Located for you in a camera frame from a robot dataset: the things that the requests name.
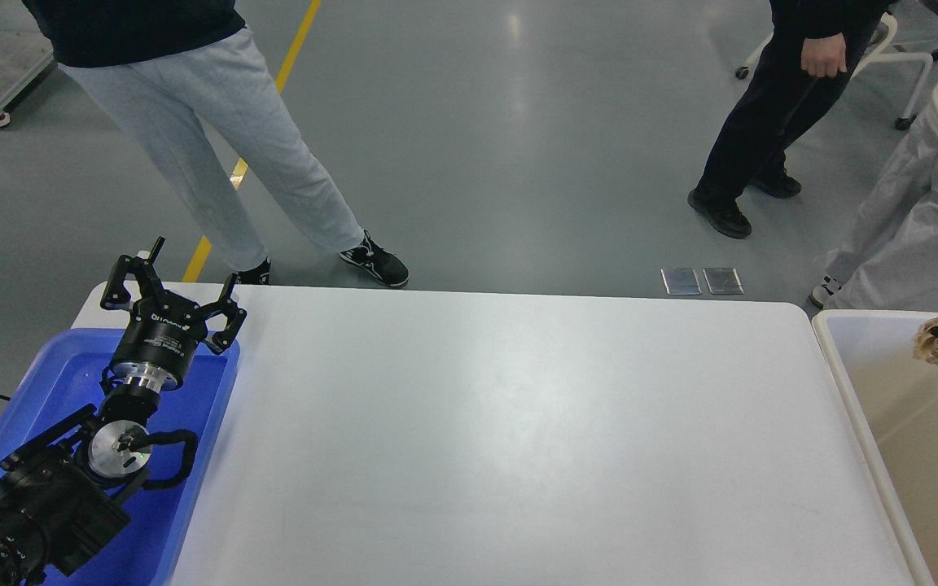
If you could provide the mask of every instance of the human hand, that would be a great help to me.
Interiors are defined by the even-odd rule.
[[[807,38],[801,44],[801,67],[812,77],[836,77],[845,73],[845,37]]]

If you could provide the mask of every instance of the light gray sweatpants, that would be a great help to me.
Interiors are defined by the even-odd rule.
[[[938,312],[938,137],[918,118],[857,210],[826,273],[826,308]]]
[[[198,120],[212,124],[313,244],[339,252],[364,230],[309,152],[248,29],[200,49],[115,67],[60,70],[144,147],[233,270],[267,248]]]

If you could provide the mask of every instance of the white sneaker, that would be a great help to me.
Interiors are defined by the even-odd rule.
[[[823,281],[815,286],[813,292],[809,294],[809,303],[816,305],[816,308],[822,310],[827,300],[829,300],[834,293],[838,293],[841,290],[841,282],[836,281],[830,274],[823,275]]]

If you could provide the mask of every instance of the metal floor plate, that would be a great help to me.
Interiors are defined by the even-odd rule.
[[[712,295],[743,295],[744,286],[741,286],[737,269],[716,268],[704,270],[704,281],[708,282],[708,289]]]
[[[693,269],[661,269],[669,295],[700,295],[700,283]]]

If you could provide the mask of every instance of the black pants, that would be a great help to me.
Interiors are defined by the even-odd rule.
[[[752,83],[726,117],[697,183],[697,196],[706,203],[733,201],[756,175],[784,164],[784,149],[838,101],[879,22],[876,15],[850,24],[844,30],[848,73],[816,78],[800,66],[804,36],[797,14],[782,2],[770,4],[774,37],[762,51]]]

